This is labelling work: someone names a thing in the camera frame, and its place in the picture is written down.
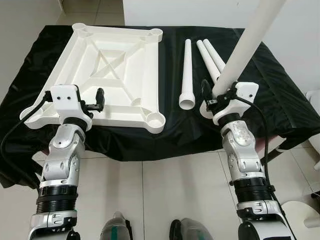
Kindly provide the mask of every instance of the black cable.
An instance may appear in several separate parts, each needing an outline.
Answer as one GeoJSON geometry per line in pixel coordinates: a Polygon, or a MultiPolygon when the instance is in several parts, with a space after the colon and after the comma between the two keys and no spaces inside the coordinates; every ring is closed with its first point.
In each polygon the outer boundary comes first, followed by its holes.
{"type": "Polygon", "coordinates": [[[280,202],[278,201],[278,199],[277,199],[277,197],[275,195],[275,189],[270,184],[269,172],[268,172],[269,131],[268,131],[268,125],[267,125],[266,117],[265,117],[264,113],[261,111],[261,109],[257,105],[255,105],[254,103],[252,103],[252,102],[250,102],[248,100],[245,100],[245,99],[243,99],[243,98],[241,98],[239,96],[234,96],[234,99],[237,99],[237,100],[239,100],[239,101],[241,101],[241,102],[243,102],[245,104],[250,105],[251,107],[254,107],[258,111],[258,113],[260,114],[260,116],[262,118],[262,125],[263,125],[263,128],[264,128],[264,174],[265,174],[265,180],[266,180],[266,183],[268,184],[268,187],[270,189],[270,193],[271,193],[271,196],[272,196],[273,200],[275,200],[278,203],[279,209],[280,209],[280,211],[281,211],[281,213],[283,215],[283,218],[285,219],[285,221],[286,221],[286,223],[287,223],[287,225],[288,225],[288,227],[289,227],[294,239],[297,240],[297,238],[296,238],[294,232],[292,231],[291,226],[290,226],[290,224],[288,222],[288,219],[286,217],[286,213],[282,209],[281,204],[280,204],[280,202]]]}
{"type": "Polygon", "coordinates": [[[10,134],[16,130],[17,127],[19,127],[22,123],[24,123],[26,120],[28,120],[36,111],[38,111],[43,104],[48,101],[48,94],[46,93],[45,96],[43,96],[43,99],[41,100],[41,102],[32,110],[30,111],[24,118],[22,118],[16,125],[14,125],[7,133],[6,135],[3,137],[2,142],[1,142],[1,146],[0,146],[0,152],[2,155],[3,160],[16,172],[18,172],[23,179],[25,179],[27,182],[29,182],[38,192],[39,192],[39,186],[38,184],[26,173],[24,172],[21,168],[19,168],[15,163],[13,163],[12,161],[10,161],[10,159],[6,156],[6,141],[8,140],[8,137],[10,136],[10,134]]]}

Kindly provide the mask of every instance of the white tube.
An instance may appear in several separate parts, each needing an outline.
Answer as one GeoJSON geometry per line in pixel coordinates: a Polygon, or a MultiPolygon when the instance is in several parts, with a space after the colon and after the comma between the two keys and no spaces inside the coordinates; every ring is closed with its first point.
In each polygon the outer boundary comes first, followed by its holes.
{"type": "Polygon", "coordinates": [[[308,229],[318,228],[320,227],[320,216],[307,218],[303,223],[308,229]]]}
{"type": "Polygon", "coordinates": [[[215,97],[224,94],[231,84],[238,80],[285,1],[260,0],[249,26],[244,30],[218,83],[213,87],[212,93],[215,97]]]}
{"type": "Polygon", "coordinates": [[[222,73],[226,64],[220,57],[219,53],[215,50],[214,46],[211,45],[208,39],[203,40],[203,44],[207,51],[209,52],[211,58],[213,59],[216,67],[219,69],[219,72],[222,73]]]}
{"type": "Polygon", "coordinates": [[[213,61],[213,59],[211,58],[211,56],[209,55],[204,43],[201,40],[198,40],[196,42],[196,45],[198,46],[198,49],[200,51],[200,54],[202,56],[202,59],[205,63],[206,68],[209,71],[209,74],[212,78],[212,81],[214,84],[217,83],[217,79],[220,76],[220,72],[219,69],[217,68],[215,62],[213,61]]]}
{"type": "Polygon", "coordinates": [[[195,106],[195,95],[193,91],[192,80],[192,53],[190,39],[185,40],[184,45],[182,90],[181,95],[179,97],[179,106],[184,110],[193,109],[195,106]]]}

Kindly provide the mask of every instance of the tile floor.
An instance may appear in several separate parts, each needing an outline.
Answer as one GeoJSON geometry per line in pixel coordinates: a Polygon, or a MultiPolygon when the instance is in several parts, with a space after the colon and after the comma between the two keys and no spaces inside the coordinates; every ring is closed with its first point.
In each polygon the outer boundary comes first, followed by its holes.
{"type": "MultiPolygon", "coordinates": [[[[124,25],[121,0],[64,0],[63,7],[57,25],[124,25]]],[[[270,150],[282,141],[276,138],[270,150]]],[[[43,165],[45,156],[37,153],[34,159],[43,165]]],[[[226,159],[223,149],[150,162],[118,162],[87,151],[76,202],[81,239],[99,239],[115,211],[131,221],[135,240],[166,240],[171,221],[185,217],[202,222],[215,240],[238,239],[237,197],[228,185],[226,159]]],[[[310,198],[320,190],[320,172],[313,169],[319,160],[306,142],[270,162],[270,179],[281,203],[302,201],[319,211],[319,202],[310,198]]],[[[26,239],[36,198],[36,191],[27,187],[0,187],[0,213],[5,216],[1,239],[26,239]]]]}

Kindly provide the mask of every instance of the black cloth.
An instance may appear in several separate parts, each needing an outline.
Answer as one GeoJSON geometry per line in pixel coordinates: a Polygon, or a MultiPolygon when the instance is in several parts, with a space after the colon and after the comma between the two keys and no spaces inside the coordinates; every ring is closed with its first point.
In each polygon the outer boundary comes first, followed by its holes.
{"type": "MultiPolygon", "coordinates": [[[[203,101],[201,81],[209,80],[210,75],[196,42],[209,39],[227,62],[243,29],[196,26],[158,28],[163,30],[158,50],[158,102],[159,111],[166,118],[164,130],[159,134],[151,134],[144,128],[93,126],[86,133],[87,150],[105,154],[118,161],[152,161],[222,148],[220,128],[199,113],[203,101]],[[178,99],[187,38],[192,43],[193,91],[196,103],[192,110],[185,111],[179,108],[178,99]]],[[[34,103],[72,33],[71,26],[46,26],[42,30],[0,106],[0,139],[18,122],[21,111],[34,103]]],[[[281,145],[283,149],[290,149],[320,133],[320,117],[263,43],[239,81],[259,84],[254,102],[265,114],[269,135],[286,138],[281,145]]],[[[264,135],[262,120],[254,108],[247,110],[243,119],[257,138],[264,135]]],[[[23,124],[10,136],[5,146],[10,160],[27,173],[34,173],[36,170],[31,157],[37,151],[48,148],[57,127],[46,125],[41,129],[29,129],[23,124]]],[[[19,174],[5,164],[3,159],[0,173],[0,181],[4,187],[21,181],[19,174]]]]}

